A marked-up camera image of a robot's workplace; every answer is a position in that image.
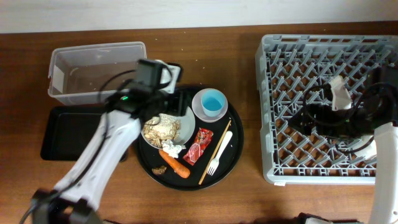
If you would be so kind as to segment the small white cup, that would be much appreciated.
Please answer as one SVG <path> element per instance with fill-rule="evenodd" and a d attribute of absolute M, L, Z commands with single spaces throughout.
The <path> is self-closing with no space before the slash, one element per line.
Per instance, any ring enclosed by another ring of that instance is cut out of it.
<path fill-rule="evenodd" d="M 372 159 L 377 155 L 376 142 L 373 135 L 362 136 L 352 148 L 354 155 L 364 159 Z"/>

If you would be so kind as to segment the red snack wrapper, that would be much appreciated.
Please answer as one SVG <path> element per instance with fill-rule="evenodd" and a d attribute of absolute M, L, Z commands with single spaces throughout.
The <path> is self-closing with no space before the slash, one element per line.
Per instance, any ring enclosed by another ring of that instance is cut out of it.
<path fill-rule="evenodd" d="M 212 137 L 212 131 L 205 128 L 199 128 L 193 144 L 190 146 L 188 152 L 183 156 L 183 159 L 193 166 L 203 155 L 205 149 L 211 142 Z"/>

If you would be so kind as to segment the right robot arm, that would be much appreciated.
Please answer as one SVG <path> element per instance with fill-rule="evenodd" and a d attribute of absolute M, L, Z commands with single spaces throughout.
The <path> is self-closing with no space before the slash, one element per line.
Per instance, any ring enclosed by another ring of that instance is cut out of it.
<path fill-rule="evenodd" d="M 349 140 L 368 136 L 362 151 L 376 145 L 377 171 L 370 223 L 397 223 L 397 69 L 376 68 L 366 77 L 365 89 L 353 100 L 341 76 L 319 85 L 330 106 L 308 103 L 309 88 L 302 107 L 288 124 L 309 135 L 316 131 L 332 139 Z"/>

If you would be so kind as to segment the blue plastic cup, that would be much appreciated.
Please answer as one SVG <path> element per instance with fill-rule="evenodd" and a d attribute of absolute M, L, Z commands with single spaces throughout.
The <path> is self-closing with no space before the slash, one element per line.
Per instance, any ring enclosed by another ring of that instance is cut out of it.
<path fill-rule="evenodd" d="M 203 112 L 209 117 L 220 115 L 227 106 L 225 95 L 214 88 L 205 89 L 200 97 Z"/>

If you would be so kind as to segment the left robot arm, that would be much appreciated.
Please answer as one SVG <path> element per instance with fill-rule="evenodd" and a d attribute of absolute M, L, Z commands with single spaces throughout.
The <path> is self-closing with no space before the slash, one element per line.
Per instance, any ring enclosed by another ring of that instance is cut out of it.
<path fill-rule="evenodd" d="M 187 97 L 176 89 L 183 68 L 177 63 L 140 59 L 133 78 L 105 100 L 99 125 L 85 150 L 53 190 L 39 189 L 20 222 L 102 223 L 97 214 L 104 189 L 145 123 L 159 114 L 183 116 Z"/>

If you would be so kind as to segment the white tissue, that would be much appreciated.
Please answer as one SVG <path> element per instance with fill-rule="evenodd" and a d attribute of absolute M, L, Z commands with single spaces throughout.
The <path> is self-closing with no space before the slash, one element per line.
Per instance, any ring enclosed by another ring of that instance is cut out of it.
<path fill-rule="evenodd" d="M 175 159 L 178 158 L 179 153 L 184 149 L 186 149 L 185 145 L 175 145 L 170 139 L 162 141 L 162 150 Z"/>

